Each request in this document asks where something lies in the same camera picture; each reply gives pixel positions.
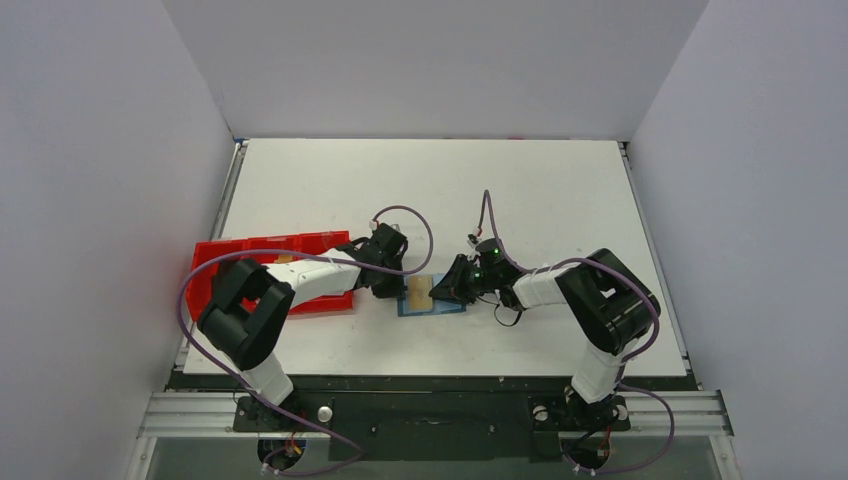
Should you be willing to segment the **gold VIP card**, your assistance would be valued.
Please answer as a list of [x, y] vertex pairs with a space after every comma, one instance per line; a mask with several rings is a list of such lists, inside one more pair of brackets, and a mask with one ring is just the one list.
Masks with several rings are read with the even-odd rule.
[[433, 288], [431, 275], [414, 275], [407, 280], [407, 303], [410, 312], [430, 311], [434, 307], [434, 300], [429, 295]]

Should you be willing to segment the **blue leather card holder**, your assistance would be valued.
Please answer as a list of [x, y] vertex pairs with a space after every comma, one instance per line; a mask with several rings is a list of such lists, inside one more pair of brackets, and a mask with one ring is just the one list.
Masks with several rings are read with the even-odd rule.
[[398, 317], [435, 316], [459, 314], [466, 306], [444, 300], [433, 299], [429, 292], [443, 278], [444, 273], [405, 276], [404, 295], [397, 300]]

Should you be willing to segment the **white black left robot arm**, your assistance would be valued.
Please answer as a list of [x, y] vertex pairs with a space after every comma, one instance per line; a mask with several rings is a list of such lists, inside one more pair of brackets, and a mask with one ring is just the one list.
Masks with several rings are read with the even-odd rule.
[[527, 269], [517, 266], [497, 239], [487, 239], [474, 254], [457, 255], [429, 296], [467, 305], [489, 293], [519, 314], [549, 305], [570, 308], [587, 347], [566, 393], [586, 405], [610, 399], [626, 364], [659, 333], [660, 302], [605, 248], [554, 267]]

